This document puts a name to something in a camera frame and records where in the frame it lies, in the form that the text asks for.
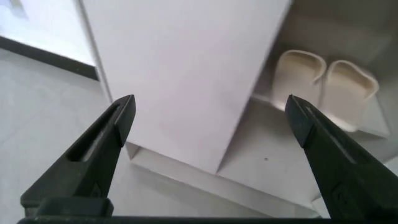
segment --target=white furniture panel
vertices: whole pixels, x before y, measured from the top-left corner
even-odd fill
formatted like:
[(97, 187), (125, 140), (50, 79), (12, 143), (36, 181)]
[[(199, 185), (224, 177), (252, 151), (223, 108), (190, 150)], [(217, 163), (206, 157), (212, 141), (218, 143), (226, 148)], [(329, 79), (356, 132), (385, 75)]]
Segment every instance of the white furniture panel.
[(127, 140), (215, 173), (289, 2), (83, 0)]

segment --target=floor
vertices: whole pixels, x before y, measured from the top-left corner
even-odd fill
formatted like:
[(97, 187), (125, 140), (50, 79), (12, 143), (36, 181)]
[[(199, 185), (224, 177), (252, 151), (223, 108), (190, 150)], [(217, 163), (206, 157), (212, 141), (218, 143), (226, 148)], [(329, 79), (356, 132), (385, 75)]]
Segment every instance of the floor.
[[(0, 223), (19, 197), (107, 108), (100, 83), (0, 49)], [(122, 150), (108, 197), (114, 215), (264, 217), (131, 165)]]

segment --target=white wall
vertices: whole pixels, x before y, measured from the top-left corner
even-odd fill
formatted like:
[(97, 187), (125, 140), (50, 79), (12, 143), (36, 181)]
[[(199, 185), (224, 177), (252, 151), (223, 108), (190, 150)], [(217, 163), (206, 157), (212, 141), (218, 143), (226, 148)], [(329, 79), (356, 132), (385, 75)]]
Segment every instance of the white wall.
[(94, 65), (74, 0), (0, 0), (0, 36)]

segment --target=white slipper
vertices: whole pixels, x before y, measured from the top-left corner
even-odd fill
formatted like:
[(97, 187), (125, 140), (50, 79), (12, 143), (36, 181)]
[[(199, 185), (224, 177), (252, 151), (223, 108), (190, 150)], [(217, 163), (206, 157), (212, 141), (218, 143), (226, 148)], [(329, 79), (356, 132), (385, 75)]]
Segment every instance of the white slipper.
[(318, 106), (321, 95), (321, 77), (326, 62), (319, 56), (302, 50), (288, 50), (280, 56), (271, 90), (271, 103), (285, 111), (290, 94)]
[(326, 73), (320, 110), (341, 129), (358, 130), (367, 100), (378, 90), (377, 80), (355, 64), (338, 60)]

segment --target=baseboard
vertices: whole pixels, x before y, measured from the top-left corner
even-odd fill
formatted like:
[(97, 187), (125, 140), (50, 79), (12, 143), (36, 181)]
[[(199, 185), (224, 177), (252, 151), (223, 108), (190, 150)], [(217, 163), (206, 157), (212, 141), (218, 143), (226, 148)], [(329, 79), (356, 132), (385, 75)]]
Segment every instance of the baseboard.
[(87, 78), (98, 80), (94, 66), (87, 65), (74, 59), (37, 49), (35, 47), (10, 40), (5, 37), (0, 37), (0, 48), (52, 65), (54, 67), (68, 70), (69, 72), (83, 75)]

